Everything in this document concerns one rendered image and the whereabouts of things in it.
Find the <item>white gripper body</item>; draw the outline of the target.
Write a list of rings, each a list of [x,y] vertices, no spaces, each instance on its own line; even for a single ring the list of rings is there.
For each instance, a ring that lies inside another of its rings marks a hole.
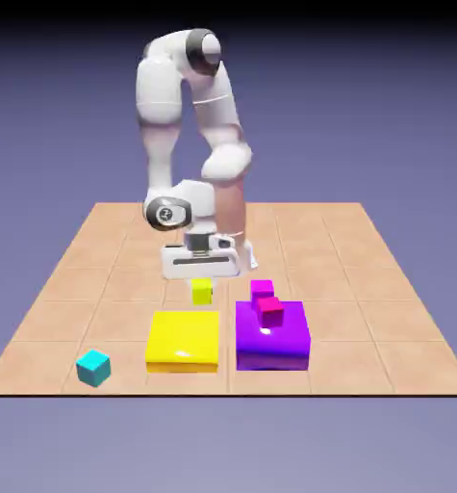
[[[166,245],[161,249],[166,279],[233,277],[241,272],[240,259],[231,248],[191,251],[184,245]]]

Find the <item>small yellow cube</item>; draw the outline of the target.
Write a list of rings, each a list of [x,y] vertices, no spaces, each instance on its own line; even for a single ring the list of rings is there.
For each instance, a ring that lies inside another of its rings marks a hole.
[[[191,280],[191,298],[194,305],[209,305],[213,302],[213,284],[211,278],[193,278]]]

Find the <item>small magenta cube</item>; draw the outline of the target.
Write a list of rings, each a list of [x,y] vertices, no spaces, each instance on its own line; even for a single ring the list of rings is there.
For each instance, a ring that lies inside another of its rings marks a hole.
[[[273,298],[274,287],[271,279],[252,279],[250,281],[251,306],[256,307],[260,298]]]

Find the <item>small crimson cube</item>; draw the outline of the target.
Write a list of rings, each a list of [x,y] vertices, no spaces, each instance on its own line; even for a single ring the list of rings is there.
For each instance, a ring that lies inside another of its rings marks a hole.
[[[259,298],[255,308],[261,328],[272,328],[283,324],[284,305],[278,297]]]

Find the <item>small cyan cube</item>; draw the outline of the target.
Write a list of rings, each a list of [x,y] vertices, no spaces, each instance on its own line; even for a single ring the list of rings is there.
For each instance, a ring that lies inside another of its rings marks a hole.
[[[98,387],[111,375],[111,360],[101,351],[89,350],[76,361],[76,370],[80,381]]]

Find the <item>large yellow box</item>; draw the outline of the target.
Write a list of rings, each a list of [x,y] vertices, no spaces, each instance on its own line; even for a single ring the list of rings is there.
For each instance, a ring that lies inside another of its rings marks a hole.
[[[148,373],[216,373],[219,314],[216,311],[157,311],[145,349]]]

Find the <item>large purple box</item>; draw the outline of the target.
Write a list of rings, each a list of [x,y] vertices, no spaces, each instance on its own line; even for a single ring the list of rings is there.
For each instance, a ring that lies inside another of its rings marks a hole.
[[[235,311],[238,371],[307,371],[311,334],[301,301],[282,301],[280,326],[261,327],[250,301],[237,301]]]

